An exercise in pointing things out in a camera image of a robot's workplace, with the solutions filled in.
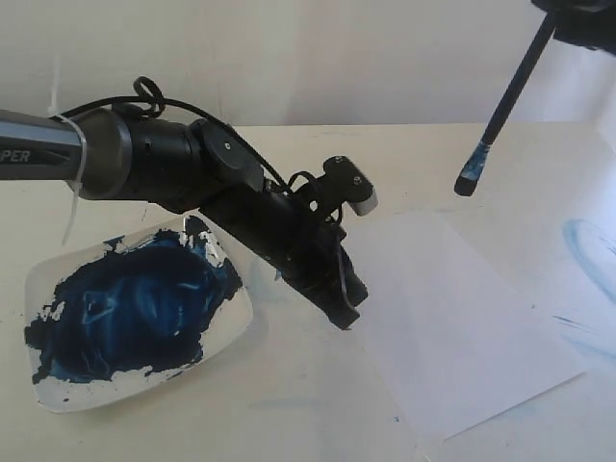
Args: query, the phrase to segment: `paper sheet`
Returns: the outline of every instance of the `paper sheet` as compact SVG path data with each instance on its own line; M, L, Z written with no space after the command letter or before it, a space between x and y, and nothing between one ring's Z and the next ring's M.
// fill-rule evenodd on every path
M345 247L370 291L353 330L420 433L448 438L583 372L438 216L357 227Z

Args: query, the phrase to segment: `paint tray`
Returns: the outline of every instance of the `paint tray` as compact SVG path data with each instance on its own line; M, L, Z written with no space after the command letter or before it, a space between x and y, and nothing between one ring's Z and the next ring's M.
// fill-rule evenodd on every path
M195 216L43 262L28 275L25 299L35 391L55 412L166 382L252 320L240 276Z

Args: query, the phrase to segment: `white wall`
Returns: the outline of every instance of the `white wall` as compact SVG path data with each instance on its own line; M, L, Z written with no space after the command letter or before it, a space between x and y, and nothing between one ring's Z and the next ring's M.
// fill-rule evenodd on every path
M60 52L65 109L145 74L236 124L486 120L542 19L527 0L1 1L0 107L44 114ZM596 116L614 65L554 42L515 117Z

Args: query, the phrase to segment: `white table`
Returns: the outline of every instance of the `white table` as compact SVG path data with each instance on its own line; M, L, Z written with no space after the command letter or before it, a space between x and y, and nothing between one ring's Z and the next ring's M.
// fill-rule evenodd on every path
M579 269L561 232L567 219L587 218L616 237L616 156L590 125L510 124L476 196L458 198L453 182L482 128L241 132L285 175L318 173L325 158L348 155L378 189L379 208L361 219L435 209L539 314L616 333L610 329L616 306ZM81 201L62 249L69 201L62 184L0 184L0 460L424 460L353 334L337 331L319 310L273 285L264 263L228 241L255 297L255 321L246 334L195 371L139 397L71 415L43 411L23 345L27 271L49 257L170 218L156 206ZM359 219L346 216L349 226ZM430 458L614 460L616 349L613 355L582 353L587 374L447 440Z

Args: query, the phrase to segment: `table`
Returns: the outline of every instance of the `table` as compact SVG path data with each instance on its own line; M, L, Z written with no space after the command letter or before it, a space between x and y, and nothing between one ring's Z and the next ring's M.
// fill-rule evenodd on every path
M433 461L608 461L616 453L616 307L586 277L562 237L585 218L616 237L616 156L584 123L508 125L473 198L452 185L483 126L245 127L283 176L348 155L373 180L371 220L436 210L540 316L600 331L577 346L589 372L428 449ZM255 320L222 353L135 398L53 415L36 404L23 345L23 286L36 263L170 218L153 205L80 201L60 241L70 192L59 183L0 183L0 459L425 460L352 333L339 332L273 272L223 239L254 299ZM346 227L359 222L346 214Z

